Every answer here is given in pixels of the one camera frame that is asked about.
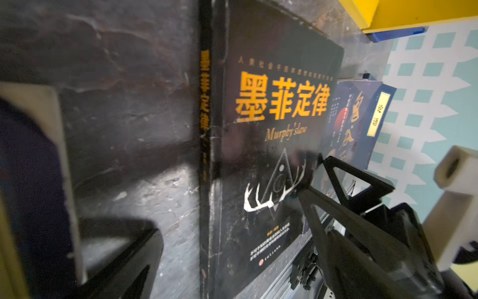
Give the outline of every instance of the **blue book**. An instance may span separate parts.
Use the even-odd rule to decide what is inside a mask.
[[[327,107],[327,127],[322,155],[334,156],[357,168],[367,169],[385,114],[397,89],[370,80],[338,80]],[[345,173],[337,173],[344,179]],[[314,188],[333,197],[334,191],[322,167]]]

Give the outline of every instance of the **teal patterned wall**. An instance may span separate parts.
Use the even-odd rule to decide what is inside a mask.
[[[437,163],[455,144],[478,150],[478,21],[396,39],[383,81],[398,90],[368,169],[394,183],[389,207],[407,202],[424,221],[443,193]]]

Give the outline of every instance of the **white plastic part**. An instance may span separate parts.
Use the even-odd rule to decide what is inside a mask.
[[[477,240],[478,152],[453,146],[435,170],[445,192],[423,224],[439,271],[447,270],[460,246]]]

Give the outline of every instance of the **dark marble surface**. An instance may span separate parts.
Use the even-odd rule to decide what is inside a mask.
[[[345,48],[341,78],[380,78],[371,43],[337,0],[279,0]],[[138,231],[160,228],[151,298],[199,297],[198,4],[5,0],[0,80],[54,86],[63,111],[83,259],[93,275]],[[238,298],[260,298],[307,236]]]

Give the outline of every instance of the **orange chinese title text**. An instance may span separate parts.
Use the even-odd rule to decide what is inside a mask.
[[[327,110],[330,87],[327,84],[311,85],[292,82],[291,78],[280,77],[272,81],[270,107],[267,109],[267,82],[264,75],[248,72],[241,73],[239,98],[236,99],[237,122],[255,122],[265,120],[265,113],[274,115],[276,120],[283,120],[292,113],[292,117],[320,116]]]
[[[201,128],[201,134],[203,139],[206,135],[206,132],[209,130],[210,119],[209,119],[209,102],[210,102],[210,95],[211,95],[211,59],[209,55],[209,50],[201,51],[201,92],[200,92],[200,100],[201,100],[201,114],[199,116],[199,125]],[[203,167],[202,167],[202,180],[207,182],[207,153],[202,153],[202,160],[203,160]]]

